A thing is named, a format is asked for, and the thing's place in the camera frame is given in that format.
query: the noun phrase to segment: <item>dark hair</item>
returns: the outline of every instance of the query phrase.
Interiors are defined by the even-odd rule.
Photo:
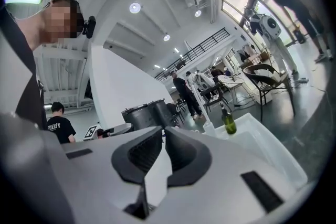
[[[103,135],[103,129],[98,129],[98,130],[96,130],[96,132],[97,132],[97,135],[98,136],[101,136],[101,135]]]
[[[52,103],[52,106],[51,106],[52,113],[56,111],[60,111],[61,109],[62,109],[62,113],[64,113],[64,106],[60,102]]]

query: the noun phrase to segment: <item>white ceiling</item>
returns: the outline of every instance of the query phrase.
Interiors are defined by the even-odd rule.
[[[18,4],[10,9],[18,18],[28,17],[39,11],[49,0],[40,5]],[[168,66],[187,52],[183,43],[186,36],[197,31],[199,26],[208,25],[212,10],[219,10],[218,0],[202,0],[202,15],[194,16],[196,7],[188,8],[185,0],[78,0],[85,19],[97,18],[95,36],[87,40],[80,36],[75,40],[64,40],[59,44],[45,44],[34,51],[37,74],[45,85],[45,103],[60,101],[65,106],[81,107],[92,105],[84,98],[89,78],[85,72],[88,46],[91,42],[103,45],[125,60],[151,75],[159,70],[155,63]],[[138,2],[142,9],[138,14],[128,10],[132,2]],[[115,16],[108,17],[112,10]],[[163,41],[165,33],[172,38]]]

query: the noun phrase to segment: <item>black container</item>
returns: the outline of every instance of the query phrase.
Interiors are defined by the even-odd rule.
[[[147,104],[156,124],[158,126],[176,126],[172,113],[167,108],[164,99],[153,101]]]
[[[132,123],[134,130],[157,126],[148,106],[146,104],[121,112],[125,122]]]

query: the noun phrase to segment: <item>white robot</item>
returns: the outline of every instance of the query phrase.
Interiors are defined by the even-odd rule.
[[[254,14],[250,9],[247,13],[250,17],[249,27],[251,33],[255,35],[258,32],[262,36],[278,65],[279,72],[287,70],[284,61],[292,73],[297,72],[297,66],[280,38],[281,28],[277,22],[271,16]]]

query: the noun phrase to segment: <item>green glass bottle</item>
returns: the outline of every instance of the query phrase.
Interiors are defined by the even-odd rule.
[[[237,132],[236,123],[233,120],[231,113],[228,113],[224,108],[224,104],[220,103],[220,106],[222,107],[222,121],[224,123],[225,129],[228,134],[234,134]]]

